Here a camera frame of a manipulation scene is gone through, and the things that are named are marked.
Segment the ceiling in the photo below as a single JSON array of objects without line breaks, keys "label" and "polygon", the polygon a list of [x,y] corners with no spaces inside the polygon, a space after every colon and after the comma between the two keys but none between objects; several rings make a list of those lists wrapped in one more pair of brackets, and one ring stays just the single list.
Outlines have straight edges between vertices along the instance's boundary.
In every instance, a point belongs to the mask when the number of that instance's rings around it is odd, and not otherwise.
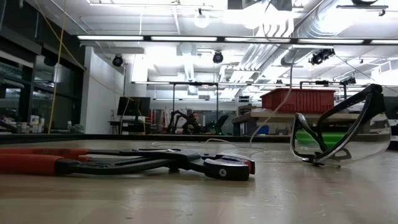
[{"label": "ceiling", "polygon": [[[26,0],[36,6],[36,1],[45,15],[59,26],[62,25],[63,0]],[[309,13],[321,0],[299,0],[306,4],[303,8],[291,13],[295,26]],[[341,4],[352,4],[350,0],[333,0]],[[210,17],[210,23],[206,28],[195,25],[197,8],[171,7],[105,7],[91,6],[91,3],[99,3],[100,0],[67,0],[66,12],[68,20],[65,29],[70,34],[103,34],[103,35],[220,35],[220,36],[253,36],[262,35],[261,29],[248,29],[253,21],[261,21],[264,24],[274,24],[276,16],[267,11],[266,17],[260,17],[254,11],[228,11],[227,0],[181,0],[181,4],[212,5],[211,10],[203,10]],[[135,4],[142,1],[134,0],[102,0],[102,3],[129,3]],[[170,4],[170,0],[145,1],[146,4]],[[335,24],[344,24],[336,37],[377,37],[393,38],[398,36],[398,1],[380,0],[378,5],[388,5],[386,14],[379,16],[380,10],[352,10],[334,7],[329,14],[328,23],[323,26],[332,29]],[[102,47],[116,49],[120,47],[143,47],[146,59],[149,62],[149,80],[173,80],[184,81],[184,64],[181,56],[176,55],[178,43],[153,43],[153,42],[102,42]],[[221,50],[224,55],[223,64],[238,64],[248,51],[249,44],[196,44],[198,50]],[[311,66],[308,57],[302,58],[298,67],[294,68],[294,83],[301,80],[329,79],[350,72],[352,67],[357,68],[365,75],[371,75],[371,70],[378,64],[383,64],[390,59],[398,57],[398,47],[367,47],[367,46],[335,46],[337,57],[331,57],[321,65]],[[217,76],[222,64],[214,64],[212,55],[203,54],[193,59],[193,69],[198,80],[208,80]],[[267,82],[282,79],[287,82],[289,67],[279,67],[279,62],[273,62],[267,70]],[[357,82],[372,82],[368,77],[356,72]]]}]

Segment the wooden table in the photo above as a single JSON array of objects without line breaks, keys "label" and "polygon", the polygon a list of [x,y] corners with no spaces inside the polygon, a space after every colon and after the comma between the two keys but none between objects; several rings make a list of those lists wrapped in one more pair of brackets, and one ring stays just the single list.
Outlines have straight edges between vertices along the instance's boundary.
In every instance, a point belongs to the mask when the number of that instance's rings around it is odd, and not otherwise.
[{"label": "wooden table", "polygon": [[[234,125],[234,136],[241,135],[241,124],[244,123],[246,126],[247,134],[253,133],[257,127],[258,123],[261,123],[269,118],[271,115],[271,110],[263,110],[258,112],[248,112],[244,115],[237,116],[231,120]],[[321,114],[303,114],[308,123],[316,123],[321,116]],[[275,113],[273,117],[268,121],[269,123],[290,123],[293,124],[294,113]],[[344,121],[353,120],[358,117],[358,114],[348,114],[348,113],[337,113],[330,116],[327,121]]]},{"label": "wooden table", "polygon": [[[0,147],[149,147],[151,142],[67,141]],[[247,182],[192,171],[156,169],[120,176],[44,177],[0,174],[2,224],[117,223],[396,223],[398,152],[336,169],[293,158],[288,144],[255,144],[258,152],[209,144],[200,152],[233,152],[256,160]]]}]

